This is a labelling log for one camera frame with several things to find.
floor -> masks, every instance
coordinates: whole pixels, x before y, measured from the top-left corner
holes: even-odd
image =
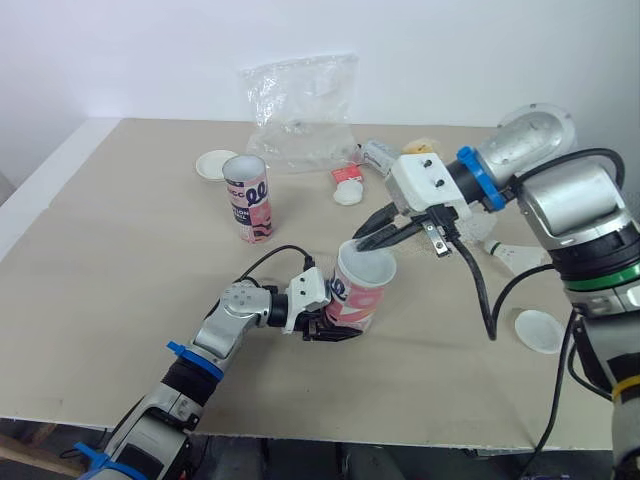
[[[20,438],[37,424],[2,420],[0,432]],[[76,441],[95,444],[102,431],[59,426],[41,448],[54,453]],[[526,454],[478,456],[476,452],[428,447],[335,444],[301,440],[260,440],[194,437],[193,463],[200,464],[194,480],[508,480]],[[610,474],[611,452],[544,452],[532,473],[540,479],[600,480]],[[18,463],[0,461],[0,478],[63,480]]]

white wall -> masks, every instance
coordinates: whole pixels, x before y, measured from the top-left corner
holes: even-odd
[[[359,54],[355,122],[574,114],[640,177],[637,0],[4,0],[0,170],[20,183],[86,116],[249,119],[239,69]]]

green ring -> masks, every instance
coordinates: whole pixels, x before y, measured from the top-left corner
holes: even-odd
[[[616,273],[611,273],[603,277],[590,278],[589,280],[574,280],[564,282],[569,290],[587,291],[587,290],[601,290],[604,288],[611,288],[623,283],[630,282],[640,277],[640,262],[634,263],[630,267],[620,270]]]

pink paper cup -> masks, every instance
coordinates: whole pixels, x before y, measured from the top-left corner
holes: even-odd
[[[358,252],[356,243],[349,240],[338,250],[325,315],[334,325],[365,331],[397,266],[389,250]]]

black cable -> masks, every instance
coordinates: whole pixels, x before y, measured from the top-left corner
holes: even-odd
[[[624,185],[624,177],[625,177],[625,167],[624,161],[622,157],[609,148],[587,148],[585,150],[578,150],[577,152],[567,153],[566,155],[562,155],[558,158],[554,158],[553,160],[543,163],[542,165],[537,166],[536,168],[532,168],[528,172],[523,173],[513,182],[510,182],[512,188],[514,190],[518,190],[518,188],[528,179],[537,175],[545,170],[549,170],[550,168],[557,167],[558,165],[562,165],[563,163],[567,163],[573,160],[578,160],[580,158],[585,157],[605,157],[613,163],[616,169],[616,177],[615,182],[618,185],[618,188],[622,188]]]
[[[476,292],[478,293],[478,302],[480,303],[480,311],[482,312],[482,320],[484,321],[484,327],[487,330],[487,335],[489,335],[489,340],[495,340],[497,334],[497,325],[496,318],[491,315],[491,306],[489,305],[489,296],[487,295],[487,286],[484,283],[484,277],[482,276],[482,271],[476,262],[476,259],[473,258],[471,252],[467,249],[467,247],[460,241],[460,238],[455,235],[447,236],[447,240],[449,240],[454,247],[460,252],[462,258],[464,258],[465,262],[469,266],[469,270],[471,270],[471,275],[473,276],[473,281],[476,284]]]
[[[204,442],[204,447],[202,447],[202,453],[200,454],[200,460],[198,460],[197,465],[193,467],[193,475],[195,475],[202,463],[204,462],[205,457],[207,456],[207,449],[209,448],[209,442],[211,441],[211,435],[207,435],[207,440]]]
[[[536,273],[545,272],[547,270],[554,270],[555,267],[550,263],[546,265],[540,265],[539,267],[533,267],[526,272],[522,272],[520,275],[517,275],[511,279],[509,283],[502,289],[500,295],[496,299],[496,303],[493,304],[493,310],[491,311],[491,316],[495,319],[496,323],[498,322],[498,317],[500,316],[500,309],[502,308],[502,304],[504,303],[507,295],[511,293],[511,290],[520,283],[525,278],[529,278],[531,275],[535,275]]]
[[[551,413],[549,415],[549,421],[547,422],[547,428],[545,428],[544,433],[538,440],[538,444],[536,448],[534,448],[531,457],[527,460],[527,463],[522,467],[520,474],[516,477],[517,480],[526,475],[529,467],[533,464],[535,459],[538,457],[538,454],[542,451],[544,446],[549,439],[549,435],[551,435],[551,431],[553,430],[553,426],[556,423],[556,417],[558,415],[558,405],[560,403],[560,392],[562,390],[562,379],[564,378],[564,364],[567,360],[567,351],[569,349],[569,340],[571,339],[571,334],[573,333],[573,324],[576,320],[578,314],[575,310],[571,311],[571,315],[569,316],[569,321],[567,322],[567,327],[564,331],[564,337],[562,338],[562,346],[560,347],[560,355],[558,357],[558,371],[556,373],[556,385],[553,390],[553,400],[551,402]]]
[[[251,283],[253,283],[254,287],[260,288],[260,284],[256,281],[255,278],[247,276],[247,277],[244,277],[244,279],[245,280],[249,280]]]
[[[300,252],[302,255],[304,255],[304,267],[303,267],[304,270],[308,270],[309,268],[315,265],[313,263],[313,257],[309,255],[304,249],[298,247],[297,245],[281,245],[280,247],[274,248],[267,254],[263,255],[257,262],[251,265],[242,275],[240,275],[237,281],[244,280],[247,277],[247,275],[249,275],[256,268],[258,268],[265,260],[272,257],[276,253],[281,252],[282,250],[296,250],[297,252]]]
[[[100,438],[98,439],[98,441],[95,442],[95,444],[90,444],[88,446],[92,450],[100,450],[102,448],[101,447],[102,441],[106,436],[107,436],[107,429],[105,428],[102,431],[102,434],[100,435]],[[64,459],[77,458],[82,456],[84,456],[84,453],[80,452],[77,448],[69,448],[67,450],[64,450],[63,452],[60,452],[60,454],[58,455],[59,458],[64,458]]]
[[[576,382],[578,382],[580,385],[582,385],[584,388],[586,388],[590,392],[595,393],[596,395],[604,398],[605,400],[611,401],[611,395],[609,395],[607,392],[605,392],[601,388],[591,385],[589,382],[587,382],[582,377],[580,377],[580,375],[578,375],[578,372],[576,372],[576,369],[574,367],[575,358],[576,358],[576,344],[574,343],[571,346],[571,350],[569,350],[569,359],[567,360],[567,370],[569,370],[569,375],[571,375],[571,378],[573,378]]]

